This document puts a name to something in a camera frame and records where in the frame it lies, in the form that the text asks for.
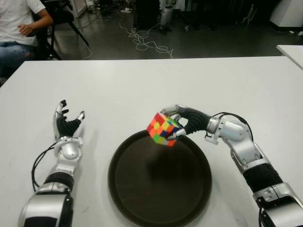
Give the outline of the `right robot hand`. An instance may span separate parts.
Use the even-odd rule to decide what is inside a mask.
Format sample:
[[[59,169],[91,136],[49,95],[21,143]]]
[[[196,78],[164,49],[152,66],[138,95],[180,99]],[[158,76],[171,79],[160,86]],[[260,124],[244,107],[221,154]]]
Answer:
[[[196,131],[205,131],[210,122],[211,116],[193,108],[173,105],[161,109],[160,113],[168,116],[176,116],[175,121],[180,118],[187,119],[187,124],[173,132],[167,137],[167,140],[177,140],[180,137],[194,133]]]

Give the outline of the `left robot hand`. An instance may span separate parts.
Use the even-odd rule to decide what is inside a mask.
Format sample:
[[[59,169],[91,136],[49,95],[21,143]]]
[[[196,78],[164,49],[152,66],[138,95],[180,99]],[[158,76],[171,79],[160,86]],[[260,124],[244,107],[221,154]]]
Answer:
[[[69,112],[69,109],[64,109],[66,106],[66,100],[62,100],[57,105],[53,115],[53,132],[56,141],[62,137],[73,137],[81,122],[85,119],[85,111],[81,111],[74,120],[67,121],[65,114]]]

